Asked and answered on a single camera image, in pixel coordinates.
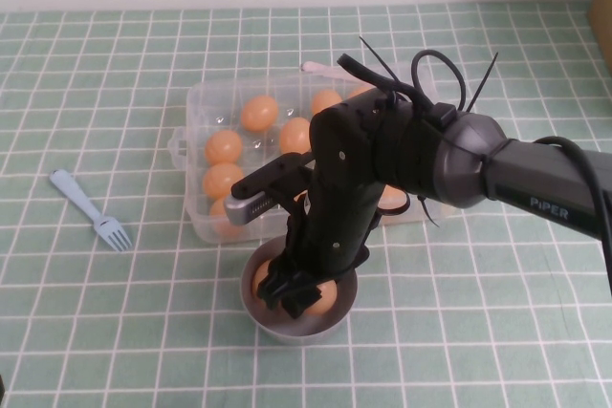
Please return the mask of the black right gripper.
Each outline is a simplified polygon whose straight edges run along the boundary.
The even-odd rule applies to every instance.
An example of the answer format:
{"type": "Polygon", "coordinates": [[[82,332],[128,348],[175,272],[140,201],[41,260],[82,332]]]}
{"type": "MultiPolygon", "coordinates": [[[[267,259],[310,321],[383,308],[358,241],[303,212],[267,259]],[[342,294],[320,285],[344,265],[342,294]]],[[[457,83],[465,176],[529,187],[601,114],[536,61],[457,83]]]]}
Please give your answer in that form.
{"type": "MultiPolygon", "coordinates": [[[[315,167],[307,191],[303,235],[292,250],[298,265],[314,276],[349,268],[370,232],[383,185],[373,152],[382,105],[352,98],[316,114],[310,124],[315,167]]],[[[293,263],[266,260],[256,270],[256,298],[298,319],[320,299],[312,280],[293,279],[293,263]]]]}

